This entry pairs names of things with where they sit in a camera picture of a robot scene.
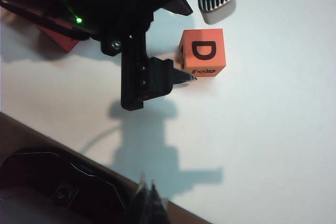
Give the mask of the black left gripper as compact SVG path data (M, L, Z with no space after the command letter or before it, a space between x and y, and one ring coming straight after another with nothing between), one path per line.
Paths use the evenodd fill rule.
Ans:
M107 24L101 35L103 54L121 54L121 106L128 111L143 108L141 91L148 87L148 62L151 68L149 98L168 95L174 85L197 80L193 74L176 69L171 59L148 58L146 32L153 20L152 12L121 14L112 24Z

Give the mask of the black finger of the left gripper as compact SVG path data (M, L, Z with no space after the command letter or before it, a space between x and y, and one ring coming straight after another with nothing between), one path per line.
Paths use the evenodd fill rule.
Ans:
M187 0L172 0L162 7L174 14L188 16L193 13L192 8L188 4Z

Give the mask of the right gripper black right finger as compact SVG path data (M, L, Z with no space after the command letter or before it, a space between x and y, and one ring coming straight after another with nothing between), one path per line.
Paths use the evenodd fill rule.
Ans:
M151 181L151 223L168 223L168 216L158 193L155 181Z

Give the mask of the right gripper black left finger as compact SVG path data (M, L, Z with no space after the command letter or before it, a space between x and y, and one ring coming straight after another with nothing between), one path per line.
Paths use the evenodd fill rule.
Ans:
M136 192L127 208L125 214L126 223L151 223L151 195L145 173L140 175L140 181Z

